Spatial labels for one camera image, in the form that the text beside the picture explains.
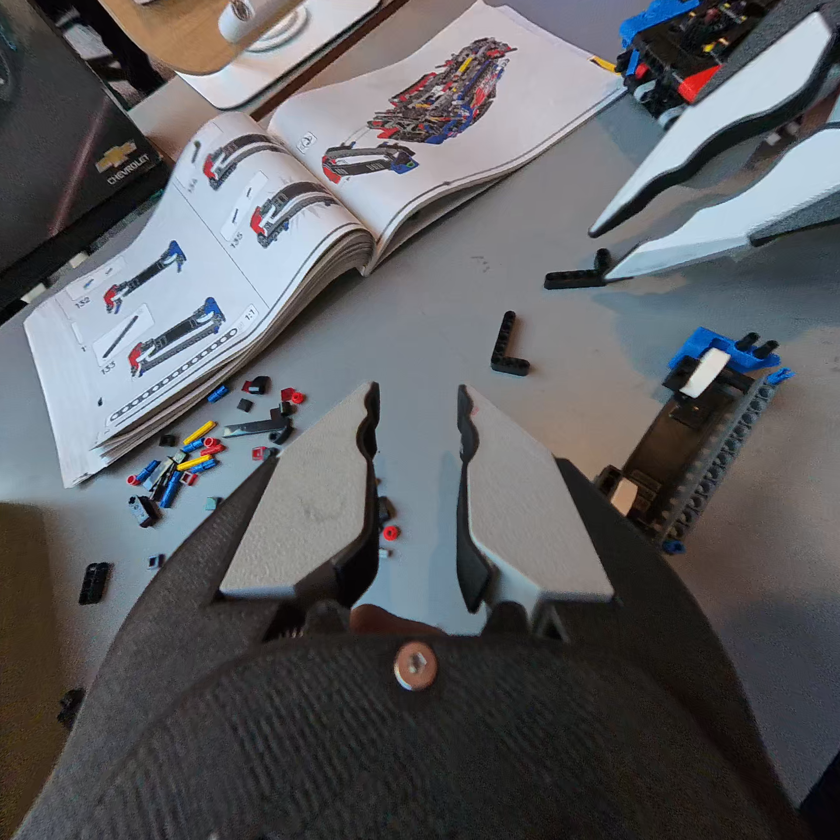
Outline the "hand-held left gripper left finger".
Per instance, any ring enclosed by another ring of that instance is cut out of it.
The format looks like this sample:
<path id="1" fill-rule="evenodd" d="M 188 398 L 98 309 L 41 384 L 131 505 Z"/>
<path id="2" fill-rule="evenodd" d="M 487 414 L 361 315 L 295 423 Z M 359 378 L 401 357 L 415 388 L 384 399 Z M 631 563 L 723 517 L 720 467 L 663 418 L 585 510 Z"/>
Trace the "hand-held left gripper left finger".
<path id="1" fill-rule="evenodd" d="M 280 453 L 222 594 L 297 607 L 360 600 L 379 567 L 379 418 L 380 386 L 363 383 Z"/>

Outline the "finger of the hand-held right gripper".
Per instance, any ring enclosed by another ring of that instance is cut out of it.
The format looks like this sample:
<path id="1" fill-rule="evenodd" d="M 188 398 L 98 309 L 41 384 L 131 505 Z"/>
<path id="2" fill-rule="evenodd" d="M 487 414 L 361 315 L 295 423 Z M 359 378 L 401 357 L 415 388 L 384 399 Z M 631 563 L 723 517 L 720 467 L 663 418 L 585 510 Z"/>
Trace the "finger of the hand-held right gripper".
<path id="1" fill-rule="evenodd" d="M 690 179 L 722 151 L 779 128 L 816 99 L 835 64 L 835 13 L 797 12 L 792 25 L 738 69 L 732 60 L 675 121 L 588 235 L 598 238 L 640 213 L 656 196 Z"/>
<path id="2" fill-rule="evenodd" d="M 656 275 L 758 248 L 839 219 L 839 126 L 792 145 L 756 182 L 695 213 L 672 234 L 638 245 L 603 277 Z"/>

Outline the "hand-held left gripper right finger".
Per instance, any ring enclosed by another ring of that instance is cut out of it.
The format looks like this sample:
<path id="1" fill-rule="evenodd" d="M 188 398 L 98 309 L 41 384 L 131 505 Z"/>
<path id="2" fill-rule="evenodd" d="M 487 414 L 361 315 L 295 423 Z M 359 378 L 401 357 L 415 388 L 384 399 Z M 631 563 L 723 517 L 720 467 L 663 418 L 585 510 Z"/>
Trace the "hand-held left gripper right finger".
<path id="1" fill-rule="evenodd" d="M 458 387 L 456 574 L 469 613 L 502 602 L 537 616 L 550 602 L 614 597 L 558 460 L 470 385 Z"/>

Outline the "black panel toy brick assembly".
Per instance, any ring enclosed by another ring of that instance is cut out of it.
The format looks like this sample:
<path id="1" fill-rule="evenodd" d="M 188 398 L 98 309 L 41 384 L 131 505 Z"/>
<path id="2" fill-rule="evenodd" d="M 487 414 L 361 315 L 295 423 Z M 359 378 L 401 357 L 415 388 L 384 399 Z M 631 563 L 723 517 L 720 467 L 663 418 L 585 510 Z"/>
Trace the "black panel toy brick assembly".
<path id="1" fill-rule="evenodd" d="M 667 500 L 712 424 L 762 375 L 788 369 L 779 386 L 795 375 L 782 365 L 778 347 L 774 340 L 761 341 L 757 332 L 732 339 L 696 329 L 668 361 L 661 383 L 670 393 L 667 402 L 624 465 L 609 465 L 595 479 L 602 494 L 658 549 L 659 504 Z"/>

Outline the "black L-shaped toy beam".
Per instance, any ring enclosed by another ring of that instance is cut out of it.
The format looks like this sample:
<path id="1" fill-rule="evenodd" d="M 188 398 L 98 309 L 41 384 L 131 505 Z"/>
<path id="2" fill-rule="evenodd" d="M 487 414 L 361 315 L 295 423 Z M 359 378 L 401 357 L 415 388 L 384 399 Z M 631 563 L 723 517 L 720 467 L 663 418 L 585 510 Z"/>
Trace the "black L-shaped toy beam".
<path id="1" fill-rule="evenodd" d="M 526 376 L 530 372 L 530 362 L 508 354 L 508 345 L 516 322 L 516 312 L 504 313 L 493 351 L 490 355 L 490 369 L 505 375 Z"/>
<path id="2" fill-rule="evenodd" d="M 605 276 L 611 267 L 610 251 L 607 248 L 599 248 L 594 254 L 591 268 L 549 272 L 545 275 L 543 288 L 556 291 L 604 287 L 607 285 Z"/>

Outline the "long dark toy beam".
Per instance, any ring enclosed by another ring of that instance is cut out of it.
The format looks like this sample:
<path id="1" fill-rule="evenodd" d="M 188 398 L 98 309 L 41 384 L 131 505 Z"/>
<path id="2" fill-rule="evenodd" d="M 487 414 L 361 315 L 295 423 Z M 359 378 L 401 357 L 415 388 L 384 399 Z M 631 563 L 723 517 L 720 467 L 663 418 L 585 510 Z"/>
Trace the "long dark toy beam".
<path id="1" fill-rule="evenodd" d="M 685 552 L 689 531 L 707 508 L 789 373 L 781 368 L 762 375 L 712 424 L 697 453 L 679 474 L 667 500 L 659 504 L 656 542 L 666 554 Z"/>

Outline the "grey desk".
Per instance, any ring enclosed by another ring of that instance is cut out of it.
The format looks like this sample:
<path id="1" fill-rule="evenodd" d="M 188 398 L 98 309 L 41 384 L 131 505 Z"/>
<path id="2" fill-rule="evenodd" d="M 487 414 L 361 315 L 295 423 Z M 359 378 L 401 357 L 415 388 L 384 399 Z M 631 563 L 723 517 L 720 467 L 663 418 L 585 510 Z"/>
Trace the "grey desk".
<path id="1" fill-rule="evenodd" d="M 807 231 L 736 261 L 614 286 L 547 291 L 551 270 L 618 255 L 747 182 L 732 150 L 691 186 L 594 242 L 586 230 L 658 140 L 627 99 L 397 250 L 368 278 L 334 281 L 249 372 L 308 394 L 307 428 L 364 381 L 381 385 L 376 460 L 402 537 L 365 597 L 457 633 L 479 629 L 455 577 L 457 386 L 475 386 L 586 475 L 618 465 L 658 412 L 667 361 L 699 326 L 780 342 L 783 383 L 687 541 L 671 558 L 741 676 L 765 744 L 798 803 L 838 751 L 838 232 Z M 152 528 L 123 507 L 143 443 L 75 489 L 60 480 L 24 332 L 2 326 L 2 804 L 12 833 L 62 746 L 59 699 L 89 686 L 123 618 L 254 468 L 252 443 L 179 494 Z M 526 376 L 494 372 L 502 317 Z M 79 605 L 90 563 L 100 603 Z"/>

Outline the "red blue toy brick car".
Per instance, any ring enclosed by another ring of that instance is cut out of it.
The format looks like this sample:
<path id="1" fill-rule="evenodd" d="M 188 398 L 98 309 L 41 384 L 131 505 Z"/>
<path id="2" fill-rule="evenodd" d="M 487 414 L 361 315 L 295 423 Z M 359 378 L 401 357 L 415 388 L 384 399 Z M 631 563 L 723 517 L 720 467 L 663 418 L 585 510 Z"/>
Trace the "red blue toy brick car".
<path id="1" fill-rule="evenodd" d="M 778 1 L 654 1 L 619 28 L 616 72 L 663 131 Z"/>

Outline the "pile of loose toy bricks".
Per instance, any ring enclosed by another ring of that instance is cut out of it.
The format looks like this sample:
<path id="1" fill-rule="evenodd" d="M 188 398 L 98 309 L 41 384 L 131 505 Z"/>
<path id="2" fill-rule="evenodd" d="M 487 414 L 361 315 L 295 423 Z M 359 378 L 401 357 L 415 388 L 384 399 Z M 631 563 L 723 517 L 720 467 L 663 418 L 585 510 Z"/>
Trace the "pile of loose toy bricks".
<path id="1" fill-rule="evenodd" d="M 189 434 L 182 442 L 173 434 L 161 437 L 161 446 L 170 448 L 165 457 L 153 458 L 143 468 L 127 476 L 127 484 L 134 491 L 129 507 L 143 528 L 154 525 L 159 511 L 168 509 L 176 499 L 180 487 L 191 487 L 199 475 L 217 466 L 218 456 L 227 451 L 225 440 L 265 434 L 269 445 L 255 446 L 251 458 L 261 462 L 278 452 L 288 441 L 295 427 L 292 418 L 308 395 L 293 387 L 282 388 L 280 401 L 264 421 L 234 424 L 229 431 L 216 422 L 207 422 Z"/>

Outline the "open building instruction booklet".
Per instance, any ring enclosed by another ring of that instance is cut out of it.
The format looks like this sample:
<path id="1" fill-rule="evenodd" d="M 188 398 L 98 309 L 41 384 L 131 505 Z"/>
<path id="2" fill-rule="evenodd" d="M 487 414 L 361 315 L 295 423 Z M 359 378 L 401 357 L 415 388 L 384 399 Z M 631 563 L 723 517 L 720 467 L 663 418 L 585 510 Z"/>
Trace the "open building instruction booklet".
<path id="1" fill-rule="evenodd" d="M 24 321 L 62 486 L 164 430 L 329 284 L 558 143 L 615 75 L 475 2 L 393 65 L 241 112 L 185 144 L 148 223 Z"/>

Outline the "short black three-hole beam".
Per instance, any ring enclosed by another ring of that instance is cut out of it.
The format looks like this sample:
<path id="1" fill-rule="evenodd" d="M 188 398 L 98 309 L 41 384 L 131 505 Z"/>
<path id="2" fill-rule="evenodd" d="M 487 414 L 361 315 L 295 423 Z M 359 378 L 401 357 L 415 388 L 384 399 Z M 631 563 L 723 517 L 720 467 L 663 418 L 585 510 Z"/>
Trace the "short black three-hole beam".
<path id="1" fill-rule="evenodd" d="M 86 567 L 78 596 L 79 606 L 100 603 L 107 589 L 111 571 L 112 563 L 110 562 L 90 563 Z"/>

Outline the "black printed box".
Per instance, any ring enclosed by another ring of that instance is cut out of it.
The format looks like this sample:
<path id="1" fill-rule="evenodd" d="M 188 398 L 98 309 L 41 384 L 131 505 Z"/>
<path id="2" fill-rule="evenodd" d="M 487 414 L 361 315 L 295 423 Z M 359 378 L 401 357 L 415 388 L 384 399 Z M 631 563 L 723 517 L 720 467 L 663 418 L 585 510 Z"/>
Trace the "black printed box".
<path id="1" fill-rule="evenodd" d="M 21 309 L 170 174 L 43 5 L 2 2 L 2 310 Z"/>

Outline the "white adjoining table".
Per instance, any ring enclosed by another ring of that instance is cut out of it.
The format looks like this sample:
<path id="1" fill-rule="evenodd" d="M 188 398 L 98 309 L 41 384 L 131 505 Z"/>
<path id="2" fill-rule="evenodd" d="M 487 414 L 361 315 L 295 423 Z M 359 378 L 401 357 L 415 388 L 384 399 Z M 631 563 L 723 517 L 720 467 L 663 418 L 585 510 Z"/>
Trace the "white adjoining table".
<path id="1" fill-rule="evenodd" d="M 325 49 L 320 55 L 292 71 L 288 77 L 231 111 L 241 111 L 256 120 L 270 115 L 293 93 L 301 90 L 405 5 L 405 2 L 400 1 L 382 2 L 383 6 L 377 12 L 359 24 L 336 46 Z M 188 137 L 205 121 L 229 111 L 215 108 L 175 74 L 161 89 L 131 108 L 129 115 L 161 152 L 173 158 Z"/>

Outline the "white rounded tray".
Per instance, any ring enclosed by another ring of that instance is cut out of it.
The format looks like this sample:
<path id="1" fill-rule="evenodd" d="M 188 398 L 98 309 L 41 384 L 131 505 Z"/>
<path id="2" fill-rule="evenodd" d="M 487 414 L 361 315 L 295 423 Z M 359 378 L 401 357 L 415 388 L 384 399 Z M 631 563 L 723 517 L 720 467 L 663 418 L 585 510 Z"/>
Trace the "white rounded tray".
<path id="1" fill-rule="evenodd" d="M 176 75 L 216 109 L 236 109 L 336 46 L 382 6 L 375 1 L 301 2 L 221 70 Z"/>

